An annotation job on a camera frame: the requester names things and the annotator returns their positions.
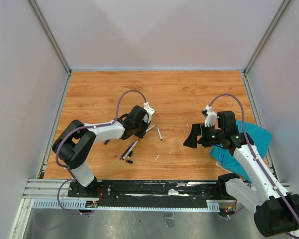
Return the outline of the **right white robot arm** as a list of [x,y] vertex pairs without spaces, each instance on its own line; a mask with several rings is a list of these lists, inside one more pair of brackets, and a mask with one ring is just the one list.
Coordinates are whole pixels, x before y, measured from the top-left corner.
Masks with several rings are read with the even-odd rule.
[[242,165],[251,183],[250,188],[235,174],[221,176],[216,194],[221,199],[237,199],[253,218],[258,231],[265,237],[278,234],[292,236],[299,230],[299,195],[291,194],[271,173],[262,160],[251,137],[239,132],[232,111],[214,112],[206,106],[204,123],[192,125],[184,146],[197,148],[221,144]]

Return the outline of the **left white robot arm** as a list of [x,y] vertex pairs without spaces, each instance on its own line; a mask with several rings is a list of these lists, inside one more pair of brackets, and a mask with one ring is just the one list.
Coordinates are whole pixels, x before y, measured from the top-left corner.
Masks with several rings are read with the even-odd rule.
[[155,110],[145,103],[143,107],[134,106],[130,113],[106,123],[83,124],[73,120],[52,146],[59,160],[79,185],[79,191],[86,197],[97,191],[97,179],[89,169],[86,159],[94,143],[111,139],[126,140],[131,136],[143,138]]

